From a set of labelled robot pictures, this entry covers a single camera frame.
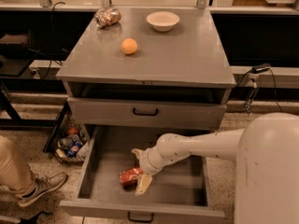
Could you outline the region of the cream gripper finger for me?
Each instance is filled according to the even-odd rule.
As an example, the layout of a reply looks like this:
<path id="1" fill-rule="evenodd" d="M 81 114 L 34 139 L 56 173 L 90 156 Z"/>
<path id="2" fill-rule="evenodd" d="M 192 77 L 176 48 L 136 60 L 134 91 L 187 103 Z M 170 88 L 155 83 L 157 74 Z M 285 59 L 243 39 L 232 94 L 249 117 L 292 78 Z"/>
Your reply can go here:
<path id="1" fill-rule="evenodd" d="M 135 189 L 135 196 L 143 195 L 150 186 L 152 175 L 142 174 L 137 179 L 137 186 Z"/>
<path id="2" fill-rule="evenodd" d="M 138 160 L 141 158 L 141 156 L 142 156 L 142 154 L 143 154 L 143 150 L 142 150 L 142 149 L 138 149 L 138 148 L 133 148 L 133 149 L 131 150 L 131 152 L 132 152 L 133 154 L 135 154 L 135 157 L 136 157 Z"/>

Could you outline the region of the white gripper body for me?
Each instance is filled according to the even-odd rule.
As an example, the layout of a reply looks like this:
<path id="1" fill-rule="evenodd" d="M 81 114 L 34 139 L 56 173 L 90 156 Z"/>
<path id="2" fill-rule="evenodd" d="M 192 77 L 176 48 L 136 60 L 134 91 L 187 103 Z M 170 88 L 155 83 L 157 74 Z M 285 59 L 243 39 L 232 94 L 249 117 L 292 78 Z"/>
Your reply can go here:
<path id="1" fill-rule="evenodd" d="M 177 150 L 161 147 L 151 147 L 141 150 L 138 154 L 139 166 L 144 174 L 156 175 L 165 166 L 182 161 L 190 156 L 189 153 L 180 153 Z"/>

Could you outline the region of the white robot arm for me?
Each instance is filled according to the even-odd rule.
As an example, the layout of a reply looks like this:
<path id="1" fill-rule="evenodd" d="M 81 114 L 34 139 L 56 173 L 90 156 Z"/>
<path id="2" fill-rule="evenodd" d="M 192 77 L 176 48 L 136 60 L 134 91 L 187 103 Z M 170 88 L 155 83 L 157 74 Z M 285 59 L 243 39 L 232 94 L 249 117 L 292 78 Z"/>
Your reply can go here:
<path id="1" fill-rule="evenodd" d="M 166 133 L 154 147 L 132 150 L 142 195 L 164 167 L 190 156 L 236 163 L 235 224 L 299 224 L 299 117 L 270 113 L 246 128 L 183 136 Z"/>

